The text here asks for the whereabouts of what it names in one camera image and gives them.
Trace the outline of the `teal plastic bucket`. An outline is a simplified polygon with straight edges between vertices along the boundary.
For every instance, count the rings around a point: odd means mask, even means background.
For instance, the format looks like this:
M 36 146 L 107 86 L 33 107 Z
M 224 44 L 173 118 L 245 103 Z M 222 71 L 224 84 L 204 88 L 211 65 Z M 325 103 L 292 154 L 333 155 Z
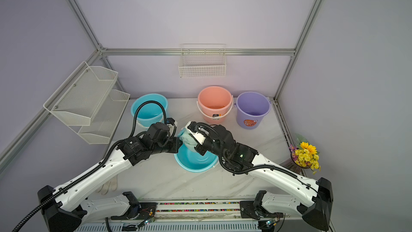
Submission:
M 218 162 L 216 155 L 208 151 L 204 155 L 198 152 L 194 153 L 188 150 L 183 144 L 174 156 L 182 168 L 195 173 L 205 172 L 213 168 Z
M 166 115 L 168 116 L 168 100 L 165 96 L 157 94 L 157 93 L 150 93 L 147 95 L 143 95 L 142 97 L 138 98 L 131 107 L 131 114 L 132 116 L 135 115 L 137 109 L 147 101 L 156 101 L 160 103 Z M 162 122 L 163 121 L 163 112 L 162 109 L 154 103 L 147 104 L 141 108 L 137 116 L 137 123 L 139 126 L 144 128 L 149 128 L 150 125 Z

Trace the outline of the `mint green microfiber cloth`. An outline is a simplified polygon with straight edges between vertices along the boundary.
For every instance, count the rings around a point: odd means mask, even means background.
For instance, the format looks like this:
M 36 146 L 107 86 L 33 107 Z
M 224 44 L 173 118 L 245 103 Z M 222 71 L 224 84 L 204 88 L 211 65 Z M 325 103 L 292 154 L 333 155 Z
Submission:
M 187 128 L 183 128 L 178 134 L 178 137 L 188 150 L 196 153 L 195 147 L 198 145 L 198 142 L 193 138 L 191 131 L 188 131 Z

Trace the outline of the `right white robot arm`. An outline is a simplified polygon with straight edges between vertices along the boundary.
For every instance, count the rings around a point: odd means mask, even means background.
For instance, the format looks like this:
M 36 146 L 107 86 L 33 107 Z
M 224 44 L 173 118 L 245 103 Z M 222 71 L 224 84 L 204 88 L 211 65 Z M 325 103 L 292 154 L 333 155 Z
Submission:
M 273 200 L 268 192 L 256 196 L 255 210 L 261 214 L 296 213 L 310 226 L 327 232 L 333 207 L 332 183 L 301 176 L 266 158 L 256 149 L 237 142 L 222 125 L 192 121 L 187 126 L 196 141 L 195 151 L 216 155 L 221 167 L 233 175 L 251 175 L 263 179 L 291 195 L 288 203 Z

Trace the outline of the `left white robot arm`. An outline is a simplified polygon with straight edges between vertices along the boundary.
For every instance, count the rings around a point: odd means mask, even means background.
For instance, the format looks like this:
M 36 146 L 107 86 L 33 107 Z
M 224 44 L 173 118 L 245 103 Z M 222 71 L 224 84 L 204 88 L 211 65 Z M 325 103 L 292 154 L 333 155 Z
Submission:
M 161 122 L 147 131 L 117 141 L 103 160 L 69 182 L 56 188 L 45 186 L 38 192 L 40 211 L 50 232 L 73 232 L 81 225 L 104 218 L 138 218 L 141 204 L 132 192 L 93 202 L 89 195 L 107 181 L 151 155 L 178 152 L 182 142 L 176 126 Z

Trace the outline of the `pink plastic bucket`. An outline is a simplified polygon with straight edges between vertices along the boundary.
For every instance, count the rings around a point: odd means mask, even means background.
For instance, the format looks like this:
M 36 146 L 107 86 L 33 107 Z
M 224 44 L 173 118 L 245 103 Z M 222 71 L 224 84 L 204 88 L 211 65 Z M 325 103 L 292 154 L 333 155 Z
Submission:
M 211 86 L 200 91 L 197 107 L 204 120 L 213 125 L 221 124 L 234 105 L 233 95 L 223 87 Z

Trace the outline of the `purple plastic bucket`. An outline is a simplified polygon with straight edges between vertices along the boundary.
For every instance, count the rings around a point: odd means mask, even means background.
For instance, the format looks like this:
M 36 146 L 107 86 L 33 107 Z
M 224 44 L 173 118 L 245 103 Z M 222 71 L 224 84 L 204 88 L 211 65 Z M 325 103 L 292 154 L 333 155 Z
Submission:
M 246 130 L 256 129 L 264 117 L 271 110 L 271 102 L 258 92 L 241 93 L 235 103 L 237 108 L 236 121 L 238 125 Z

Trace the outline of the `white mesh two-tier shelf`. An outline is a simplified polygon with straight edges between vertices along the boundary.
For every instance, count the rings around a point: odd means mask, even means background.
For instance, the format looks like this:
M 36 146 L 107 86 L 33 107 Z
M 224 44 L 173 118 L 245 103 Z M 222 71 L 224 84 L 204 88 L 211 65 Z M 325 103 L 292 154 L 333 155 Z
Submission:
M 130 99 L 115 88 L 118 72 L 82 62 L 44 103 L 59 119 L 89 145 L 111 142 Z

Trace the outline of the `yellow artificial flower bouquet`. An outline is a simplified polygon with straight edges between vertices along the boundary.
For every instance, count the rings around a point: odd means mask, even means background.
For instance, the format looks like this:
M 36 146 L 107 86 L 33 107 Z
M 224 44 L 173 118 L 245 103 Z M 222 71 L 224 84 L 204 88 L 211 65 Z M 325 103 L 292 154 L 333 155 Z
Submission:
M 321 170 L 319 163 L 319 152 L 317 148 L 310 144 L 302 135 L 296 134 L 297 144 L 289 147 L 291 159 L 302 169 L 310 169 L 313 174 Z

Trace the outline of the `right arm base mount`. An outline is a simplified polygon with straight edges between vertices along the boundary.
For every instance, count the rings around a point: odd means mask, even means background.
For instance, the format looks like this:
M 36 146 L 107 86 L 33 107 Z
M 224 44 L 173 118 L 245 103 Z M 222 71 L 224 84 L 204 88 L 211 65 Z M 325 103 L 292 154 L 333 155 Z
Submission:
M 260 190 L 254 200 L 243 200 L 239 202 L 240 215 L 243 219 L 251 218 L 261 220 L 262 218 L 283 218 L 283 213 L 269 212 L 263 208 L 262 200 L 267 191 Z

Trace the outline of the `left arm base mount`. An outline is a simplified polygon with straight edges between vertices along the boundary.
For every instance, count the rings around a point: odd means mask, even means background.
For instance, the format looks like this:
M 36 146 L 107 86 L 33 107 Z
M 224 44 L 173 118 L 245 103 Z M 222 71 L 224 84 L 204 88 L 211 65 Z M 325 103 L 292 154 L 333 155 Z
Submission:
M 142 203 L 137 200 L 132 192 L 124 192 L 129 203 L 129 208 L 121 216 L 111 216 L 111 220 L 149 220 L 156 213 L 157 203 Z

